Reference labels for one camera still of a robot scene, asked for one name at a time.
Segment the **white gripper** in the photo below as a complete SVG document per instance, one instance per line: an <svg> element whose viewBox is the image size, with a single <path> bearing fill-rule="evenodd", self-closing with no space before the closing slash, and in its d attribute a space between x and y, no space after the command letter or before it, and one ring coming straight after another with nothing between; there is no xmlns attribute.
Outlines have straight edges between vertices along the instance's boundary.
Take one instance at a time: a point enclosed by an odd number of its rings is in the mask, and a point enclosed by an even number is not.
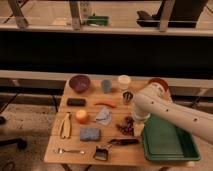
<svg viewBox="0 0 213 171"><path fill-rule="evenodd" d="M135 121L135 123L133 124L134 136L139 137L145 126L145 124L143 122L146 122L150 118L150 114L149 113L137 113L137 112L133 111L132 118Z"/></svg>

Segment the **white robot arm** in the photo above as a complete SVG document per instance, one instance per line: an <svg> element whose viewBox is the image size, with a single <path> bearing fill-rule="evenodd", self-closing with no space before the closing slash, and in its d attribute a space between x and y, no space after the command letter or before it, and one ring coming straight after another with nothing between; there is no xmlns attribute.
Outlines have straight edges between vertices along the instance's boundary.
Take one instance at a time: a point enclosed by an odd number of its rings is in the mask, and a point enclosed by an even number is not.
<svg viewBox="0 0 213 171"><path fill-rule="evenodd" d="M213 145L213 114L164 100L164 94L164 87L152 82L134 95L133 103L143 112L155 114Z"/></svg>

